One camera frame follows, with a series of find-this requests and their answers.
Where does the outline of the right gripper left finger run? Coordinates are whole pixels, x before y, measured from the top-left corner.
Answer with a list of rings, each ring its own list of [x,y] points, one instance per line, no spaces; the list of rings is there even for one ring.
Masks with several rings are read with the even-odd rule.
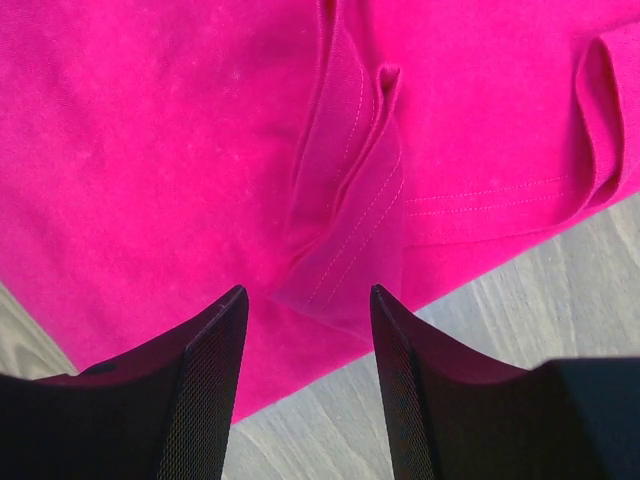
[[[1,379],[5,479],[218,479],[249,302],[194,318],[78,375]]]

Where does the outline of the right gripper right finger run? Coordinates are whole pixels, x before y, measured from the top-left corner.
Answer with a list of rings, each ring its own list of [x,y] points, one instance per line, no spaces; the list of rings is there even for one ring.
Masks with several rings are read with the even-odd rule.
[[[531,370],[461,343],[375,286],[371,324],[397,479],[635,479],[639,361]]]

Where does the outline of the pink t shirt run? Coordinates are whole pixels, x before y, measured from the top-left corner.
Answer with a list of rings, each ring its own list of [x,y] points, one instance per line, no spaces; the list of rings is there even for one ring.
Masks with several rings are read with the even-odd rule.
[[[5,1],[1,280],[78,369],[236,284],[244,419],[639,189],[635,1]]]

